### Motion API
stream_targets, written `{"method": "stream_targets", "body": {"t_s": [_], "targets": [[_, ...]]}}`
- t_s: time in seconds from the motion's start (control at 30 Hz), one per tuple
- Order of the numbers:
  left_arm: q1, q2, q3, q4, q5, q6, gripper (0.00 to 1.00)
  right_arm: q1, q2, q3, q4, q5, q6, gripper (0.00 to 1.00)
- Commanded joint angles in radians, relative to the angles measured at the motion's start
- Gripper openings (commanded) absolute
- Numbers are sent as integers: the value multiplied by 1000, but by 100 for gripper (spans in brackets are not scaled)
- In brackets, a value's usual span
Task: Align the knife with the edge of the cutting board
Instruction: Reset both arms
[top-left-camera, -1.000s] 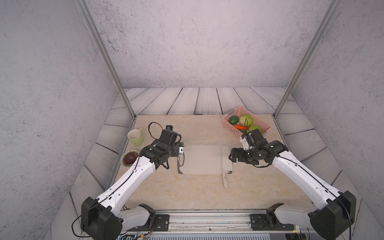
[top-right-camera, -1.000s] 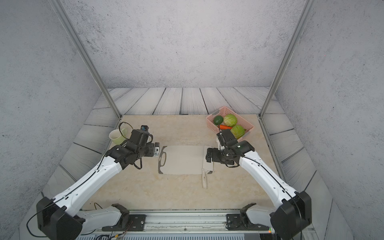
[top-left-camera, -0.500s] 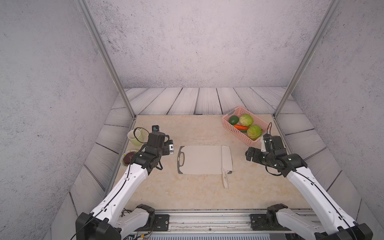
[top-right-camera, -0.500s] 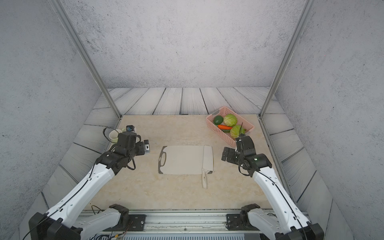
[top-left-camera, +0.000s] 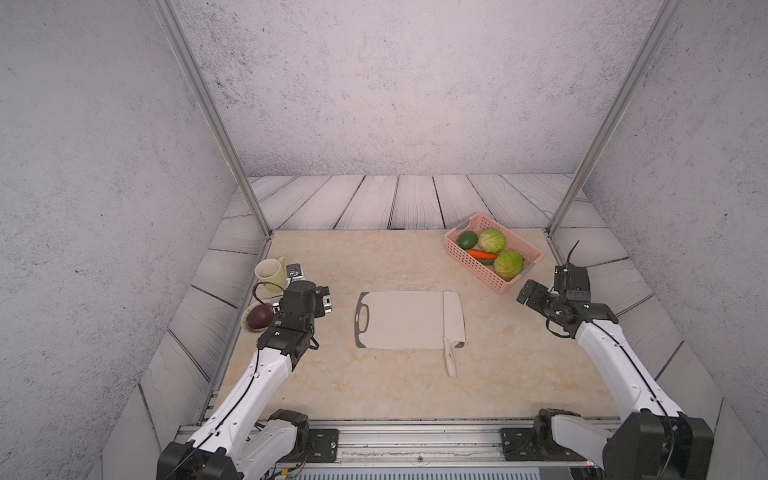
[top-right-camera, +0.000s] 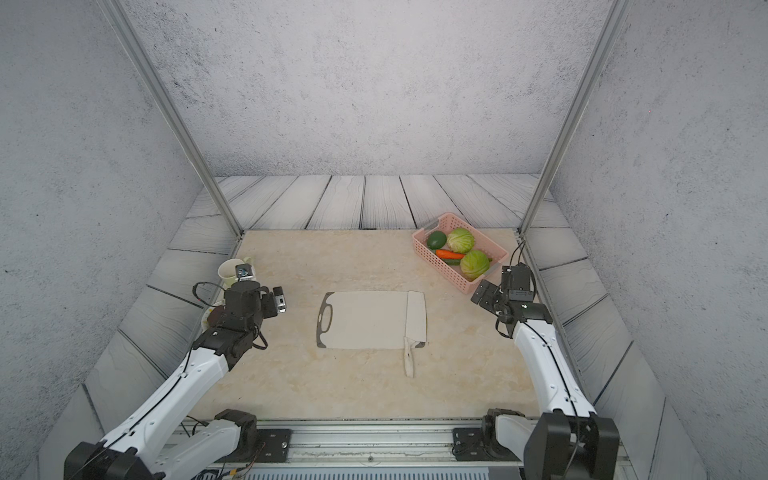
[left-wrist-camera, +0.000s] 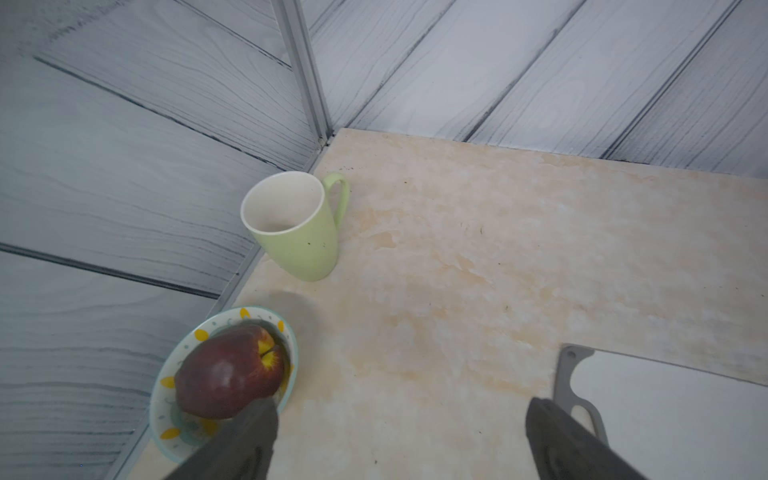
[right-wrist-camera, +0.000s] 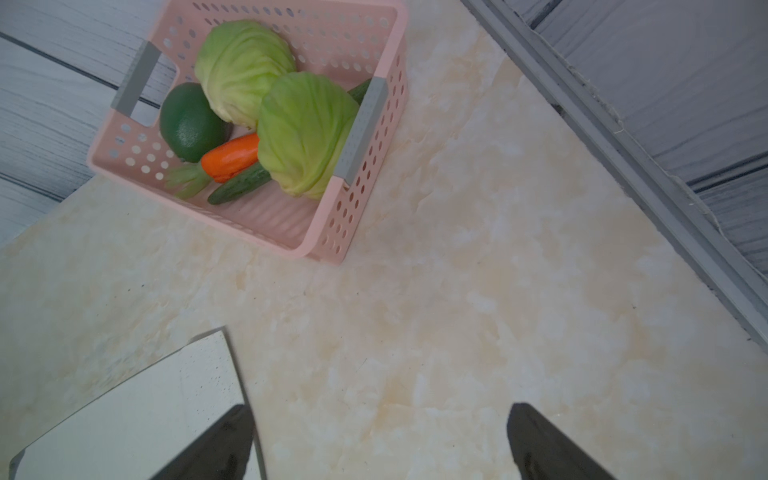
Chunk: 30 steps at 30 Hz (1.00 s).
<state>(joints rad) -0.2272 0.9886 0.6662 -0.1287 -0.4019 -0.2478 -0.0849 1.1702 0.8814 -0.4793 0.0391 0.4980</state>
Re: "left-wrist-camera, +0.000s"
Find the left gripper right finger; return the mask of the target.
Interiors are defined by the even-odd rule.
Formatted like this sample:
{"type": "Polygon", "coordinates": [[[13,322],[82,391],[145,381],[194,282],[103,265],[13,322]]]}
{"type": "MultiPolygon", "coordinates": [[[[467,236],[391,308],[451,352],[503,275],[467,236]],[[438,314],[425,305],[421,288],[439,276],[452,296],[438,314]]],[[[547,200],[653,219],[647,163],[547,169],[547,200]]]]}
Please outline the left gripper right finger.
{"type": "Polygon", "coordinates": [[[644,479],[552,400],[531,399],[525,432],[540,479],[644,479]]]}

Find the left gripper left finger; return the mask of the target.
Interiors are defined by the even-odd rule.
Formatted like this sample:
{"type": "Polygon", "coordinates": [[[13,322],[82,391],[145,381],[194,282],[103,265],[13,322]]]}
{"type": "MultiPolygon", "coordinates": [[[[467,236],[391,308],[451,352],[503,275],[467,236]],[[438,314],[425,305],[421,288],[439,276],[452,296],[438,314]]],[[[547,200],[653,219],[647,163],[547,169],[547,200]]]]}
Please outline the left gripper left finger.
{"type": "Polygon", "coordinates": [[[266,479],[278,428],[274,401],[254,400],[166,479],[266,479]]]}

